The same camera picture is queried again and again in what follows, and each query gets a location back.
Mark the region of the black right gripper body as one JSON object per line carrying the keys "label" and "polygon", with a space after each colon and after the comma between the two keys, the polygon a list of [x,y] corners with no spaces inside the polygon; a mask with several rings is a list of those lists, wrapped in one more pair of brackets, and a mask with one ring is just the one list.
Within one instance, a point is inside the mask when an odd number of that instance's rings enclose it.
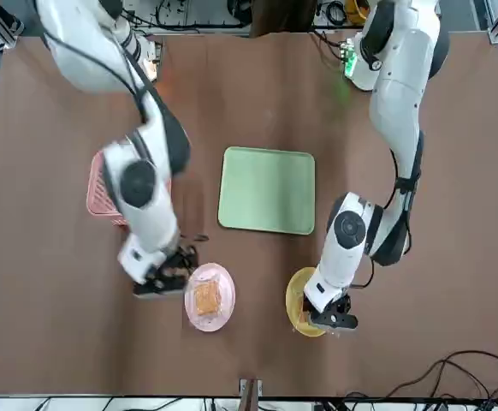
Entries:
{"label": "black right gripper body", "polygon": [[185,278],[187,281],[198,267],[198,251],[195,246],[180,246],[158,268],[153,267],[147,275],[147,283],[153,282],[157,288],[165,278]]}

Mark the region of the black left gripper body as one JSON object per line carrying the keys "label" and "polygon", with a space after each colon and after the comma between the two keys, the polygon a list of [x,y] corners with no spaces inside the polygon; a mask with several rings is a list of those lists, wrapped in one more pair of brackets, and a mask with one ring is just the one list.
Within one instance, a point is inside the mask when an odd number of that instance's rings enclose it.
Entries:
{"label": "black left gripper body", "polygon": [[349,314],[351,309],[351,298],[350,295],[343,295],[336,301],[331,301],[326,305],[321,314],[325,317],[339,317],[342,315]]}

